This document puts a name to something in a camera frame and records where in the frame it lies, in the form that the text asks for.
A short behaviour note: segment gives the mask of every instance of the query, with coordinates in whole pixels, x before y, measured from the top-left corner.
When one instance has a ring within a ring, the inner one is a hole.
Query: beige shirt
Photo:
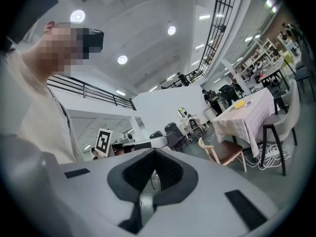
[[[41,151],[53,153],[60,164],[84,161],[71,118],[67,114],[70,122],[68,127],[67,117],[47,85],[42,85],[32,75],[19,51],[11,52],[5,60],[10,74],[31,100],[16,134],[35,144]]]

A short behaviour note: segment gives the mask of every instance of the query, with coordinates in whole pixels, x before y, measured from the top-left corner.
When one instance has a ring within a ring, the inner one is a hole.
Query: white tablecloth
[[[269,90],[263,88],[243,100],[245,103],[251,100],[252,104],[232,111],[229,107],[213,120],[213,125],[219,143],[225,135],[234,135],[248,142],[253,157],[256,157],[259,149],[255,138],[264,120],[275,112],[274,99]]]

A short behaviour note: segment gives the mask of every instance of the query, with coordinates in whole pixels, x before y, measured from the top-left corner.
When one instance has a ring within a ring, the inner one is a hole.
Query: table
[[[274,98],[267,88],[263,88],[243,98],[252,104],[229,111],[230,107],[213,120],[217,140],[221,143],[225,135],[239,137],[251,146],[253,157],[259,154],[256,136],[264,120],[275,113]]]
[[[268,79],[268,78],[270,78],[270,77],[272,77],[272,76],[275,76],[275,75],[277,75],[277,74],[279,73],[279,74],[281,75],[281,77],[282,77],[282,80],[283,80],[284,83],[285,83],[285,86],[286,86],[287,90],[290,90],[290,87],[289,87],[289,85],[288,85],[288,83],[287,83],[287,81],[286,81],[286,79],[285,79],[285,77],[284,77],[284,75],[283,75],[283,73],[282,73],[282,71],[281,71],[281,67],[282,67],[283,61],[284,61],[283,58],[280,59],[280,60],[278,60],[278,61],[264,74],[264,76],[259,79],[259,81],[262,83],[262,85],[263,85],[263,80]]]

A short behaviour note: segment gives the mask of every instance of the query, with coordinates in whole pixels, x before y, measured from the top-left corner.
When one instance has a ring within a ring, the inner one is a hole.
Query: railing
[[[48,85],[81,95],[84,98],[93,98],[136,110],[131,98],[127,100],[73,77],[52,76],[48,79]]]
[[[200,79],[205,75],[208,66],[211,64],[217,48],[222,41],[226,26],[231,17],[234,3],[235,0],[216,0],[212,16],[211,28],[208,33],[207,41],[199,66],[196,70],[185,76],[186,80],[182,79],[182,81],[193,83],[194,81]],[[167,88],[184,86],[185,83],[183,83],[182,81],[178,80]]]

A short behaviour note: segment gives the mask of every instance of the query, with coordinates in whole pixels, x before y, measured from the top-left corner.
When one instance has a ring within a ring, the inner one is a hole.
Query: fluorescent light
[[[122,95],[122,96],[125,96],[125,95],[126,95],[125,93],[120,92],[119,90],[117,90],[117,94],[120,94],[120,95]]]
[[[220,78],[218,78],[214,83],[216,83],[217,81],[219,81],[220,80]]]
[[[205,19],[205,18],[209,18],[211,15],[204,15],[204,16],[200,16],[200,19]]]
[[[201,47],[203,47],[203,46],[204,46],[204,44],[198,45],[198,46],[196,47],[196,49],[199,49],[199,48],[201,48]]]
[[[70,21],[73,23],[81,23],[85,18],[85,12],[83,10],[75,10],[70,15]]]
[[[176,28],[174,26],[170,26],[168,29],[168,34],[174,35],[175,32],[176,32]]]
[[[156,89],[158,86],[153,87],[149,92],[153,91],[154,89]]]
[[[83,150],[88,149],[89,147],[91,147],[91,144],[89,144],[88,146],[86,146]]]
[[[169,78],[167,78],[167,81],[171,80],[176,74],[170,76]]]
[[[127,62],[127,57],[125,55],[121,55],[119,58],[118,58],[118,63],[123,65]]]
[[[252,37],[245,38],[245,42],[252,40]]]
[[[272,2],[271,2],[270,0],[267,0],[267,1],[266,1],[266,5],[267,5],[269,8],[271,8]]]

